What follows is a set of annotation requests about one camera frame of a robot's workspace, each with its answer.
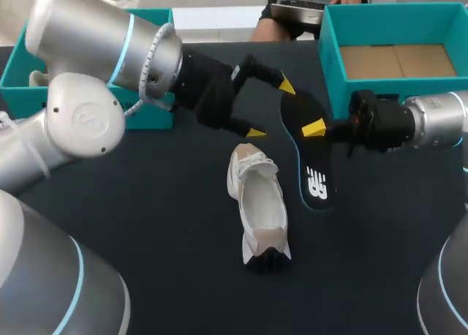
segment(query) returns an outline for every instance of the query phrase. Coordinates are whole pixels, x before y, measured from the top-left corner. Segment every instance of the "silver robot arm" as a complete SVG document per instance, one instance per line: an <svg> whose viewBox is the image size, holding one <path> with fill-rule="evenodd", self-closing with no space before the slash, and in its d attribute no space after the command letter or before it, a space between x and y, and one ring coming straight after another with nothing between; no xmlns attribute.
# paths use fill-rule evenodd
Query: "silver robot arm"
<svg viewBox="0 0 468 335"><path fill-rule="evenodd" d="M107 84L138 92L141 100L127 112L144 102L168 111L183 107L199 123L242 137L266 133L231 117L247 78L294 92L280 70L252 56L234 69L183 46L172 24L157 26L102 0L36 0L26 48L48 66L48 102L17 127L0 130L0 189L8 192L118 145L124 112ZM160 101L169 91L174 105Z"/></svg>

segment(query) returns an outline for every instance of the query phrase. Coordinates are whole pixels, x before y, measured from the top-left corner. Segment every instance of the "black shorts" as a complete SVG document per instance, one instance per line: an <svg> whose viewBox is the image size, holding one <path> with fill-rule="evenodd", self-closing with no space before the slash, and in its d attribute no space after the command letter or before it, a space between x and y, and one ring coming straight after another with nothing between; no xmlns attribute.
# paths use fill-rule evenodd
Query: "black shorts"
<svg viewBox="0 0 468 335"><path fill-rule="evenodd" d="M273 19L271 14L270 4L275 4L278 0L268 0L265 8L262 11L262 15L260 19ZM288 32L290 35L290 39L296 39L297 37L301 36L305 31L314 35L315 39L319 38L320 35L320 26L306 26L302 23L292 23L283 20L276 20L281 26Z"/></svg>

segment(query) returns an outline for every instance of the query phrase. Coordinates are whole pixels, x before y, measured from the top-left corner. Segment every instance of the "white sneaker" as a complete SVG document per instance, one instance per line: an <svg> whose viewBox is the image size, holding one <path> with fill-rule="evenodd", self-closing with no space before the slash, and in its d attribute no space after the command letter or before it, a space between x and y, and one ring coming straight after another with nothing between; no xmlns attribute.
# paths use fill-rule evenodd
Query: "white sneaker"
<svg viewBox="0 0 468 335"><path fill-rule="evenodd" d="M244 226L244 264L266 272L291 259L286 208L276 172L273 161L250 143L235 148L227 171L227 191L239 202Z"/></svg>

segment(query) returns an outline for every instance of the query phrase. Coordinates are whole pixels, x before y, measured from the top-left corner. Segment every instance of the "black insole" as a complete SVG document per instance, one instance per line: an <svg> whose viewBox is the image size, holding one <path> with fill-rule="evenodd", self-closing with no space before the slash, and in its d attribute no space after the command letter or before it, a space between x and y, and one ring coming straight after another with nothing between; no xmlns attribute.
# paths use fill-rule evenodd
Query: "black insole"
<svg viewBox="0 0 468 335"><path fill-rule="evenodd" d="M302 127L320 118L327 124L325 109L312 94L296 89L295 95L283 93L281 118L298 152L302 201L312 209L330 208L335 197L331 144L322 136L306 138L302 133Z"/></svg>

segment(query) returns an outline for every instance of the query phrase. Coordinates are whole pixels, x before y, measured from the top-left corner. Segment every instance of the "cable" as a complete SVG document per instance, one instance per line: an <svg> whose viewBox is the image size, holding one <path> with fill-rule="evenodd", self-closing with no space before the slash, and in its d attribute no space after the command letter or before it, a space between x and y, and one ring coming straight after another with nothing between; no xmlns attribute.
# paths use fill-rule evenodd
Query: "cable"
<svg viewBox="0 0 468 335"><path fill-rule="evenodd" d="M12 128L12 131L18 136L20 141L24 144L24 146L29 150L33 158L36 160L37 164L40 166L42 172L44 173L44 176L49 179L50 178L50 171L48 166L45 164L44 159L41 157L40 153L38 152L37 148L33 146L33 144L25 139L22 138L21 136L21 129L20 127L12 121L8 113L5 112L4 110L0 111L0 122L5 124L7 127Z"/></svg>
<svg viewBox="0 0 468 335"><path fill-rule="evenodd" d="M138 83L138 94L140 96L140 100L137 103L135 103L131 108L125 111L124 115L126 117L131 116L133 113L135 113L143 105L144 102L150 102L162 108L163 110L170 110L169 105L166 105L164 102L158 99L150 98L146 95L146 85L148 83L150 63L153 59L154 53L156 52L159 41L162 38L166 37L166 35L172 34L173 32L174 25L171 23L166 23L161 28L159 28L157 33L154 35L153 42L151 43L151 47L148 50L148 54L146 55L145 63L143 64L143 68L141 69L140 82Z"/></svg>

